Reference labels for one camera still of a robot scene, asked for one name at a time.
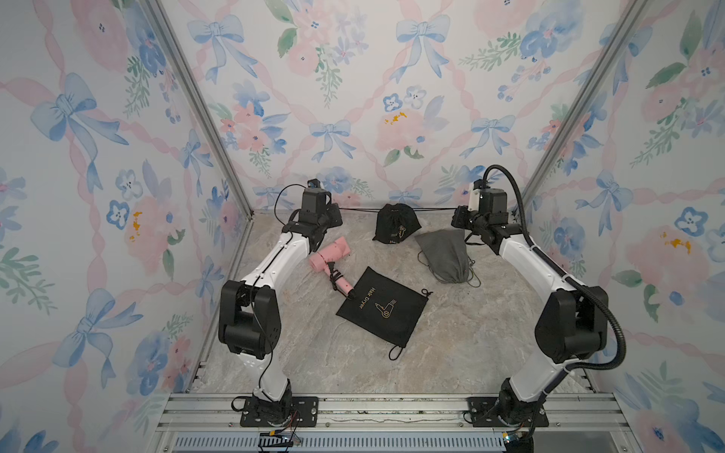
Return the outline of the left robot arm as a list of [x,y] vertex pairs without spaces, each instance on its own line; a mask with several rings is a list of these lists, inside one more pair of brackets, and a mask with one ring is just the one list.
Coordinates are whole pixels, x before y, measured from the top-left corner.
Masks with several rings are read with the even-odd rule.
[[319,251],[330,228],[342,224],[332,194],[311,179],[301,208],[282,226],[281,236],[266,257],[241,280],[227,281],[221,290],[218,340],[237,355],[255,383],[254,398],[281,405],[291,395],[275,348],[281,337],[279,298],[293,271]]

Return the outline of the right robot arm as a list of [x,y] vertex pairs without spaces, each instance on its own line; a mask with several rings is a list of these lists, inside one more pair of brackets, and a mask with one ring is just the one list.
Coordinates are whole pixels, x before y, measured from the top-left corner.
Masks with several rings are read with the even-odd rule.
[[505,426],[532,425],[548,394],[573,366],[604,349],[607,319],[585,295],[585,287],[548,258],[521,225],[509,221],[504,190],[473,189],[468,205],[456,209],[451,224],[480,237],[525,277],[544,303],[534,327],[534,352],[502,383],[496,405],[485,415]]

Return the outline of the pink hair dryer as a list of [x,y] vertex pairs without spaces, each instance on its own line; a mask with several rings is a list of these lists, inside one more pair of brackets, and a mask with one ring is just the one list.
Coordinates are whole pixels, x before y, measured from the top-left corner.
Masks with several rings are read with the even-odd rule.
[[351,253],[345,237],[340,237],[327,247],[311,254],[309,263],[315,273],[325,273],[332,288],[345,297],[353,293],[353,286],[337,268],[337,262]]

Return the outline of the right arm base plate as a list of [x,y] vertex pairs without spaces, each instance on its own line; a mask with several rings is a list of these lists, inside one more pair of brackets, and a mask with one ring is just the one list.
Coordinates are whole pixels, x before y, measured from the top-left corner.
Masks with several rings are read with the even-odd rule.
[[466,399],[468,419],[475,428],[547,428],[549,419],[536,402],[520,402],[495,396],[470,396]]

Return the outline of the grey drawstring pouch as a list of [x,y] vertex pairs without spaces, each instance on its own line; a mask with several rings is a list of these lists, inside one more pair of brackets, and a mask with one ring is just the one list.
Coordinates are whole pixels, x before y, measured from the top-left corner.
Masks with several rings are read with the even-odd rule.
[[415,237],[420,247],[418,261],[441,283],[463,284],[480,288],[474,260],[467,254],[462,230],[436,230]]

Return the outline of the plain black pouch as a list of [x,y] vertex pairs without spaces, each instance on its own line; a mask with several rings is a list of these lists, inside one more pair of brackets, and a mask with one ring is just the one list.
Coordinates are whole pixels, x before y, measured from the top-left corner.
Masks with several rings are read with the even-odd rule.
[[375,215],[371,239],[383,245],[399,245],[436,230],[432,221],[440,214],[453,213],[453,207],[413,207],[405,203],[387,203],[381,208],[342,208],[342,211]]

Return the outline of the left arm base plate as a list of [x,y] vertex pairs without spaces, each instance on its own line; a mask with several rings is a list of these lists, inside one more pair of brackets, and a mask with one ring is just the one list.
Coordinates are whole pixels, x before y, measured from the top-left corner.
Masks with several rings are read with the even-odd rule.
[[318,408],[317,396],[290,396],[276,402],[251,396],[239,409],[239,425],[242,428],[314,428]]

